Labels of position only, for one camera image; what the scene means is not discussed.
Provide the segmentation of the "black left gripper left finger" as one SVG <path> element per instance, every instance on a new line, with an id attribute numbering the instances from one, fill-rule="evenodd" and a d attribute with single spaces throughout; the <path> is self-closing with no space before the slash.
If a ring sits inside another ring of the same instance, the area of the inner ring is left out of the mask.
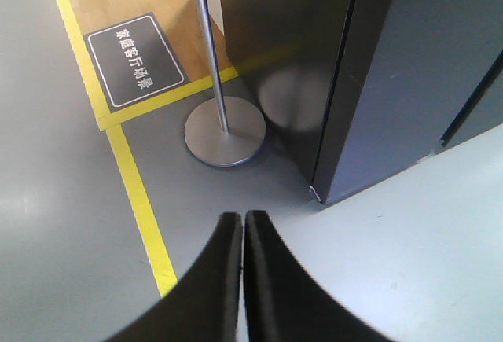
<path id="1" fill-rule="evenodd" d="M 171 291 L 110 341 L 235 341 L 242 222 L 224 212 L 193 265 Z"/>

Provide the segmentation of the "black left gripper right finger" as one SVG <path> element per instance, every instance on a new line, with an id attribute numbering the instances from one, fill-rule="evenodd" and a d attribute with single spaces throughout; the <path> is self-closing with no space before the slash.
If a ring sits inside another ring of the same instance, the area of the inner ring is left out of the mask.
<path id="1" fill-rule="evenodd" d="M 260 210 L 245 217 L 244 304 L 250 341 L 389 340 L 303 269 Z"/>

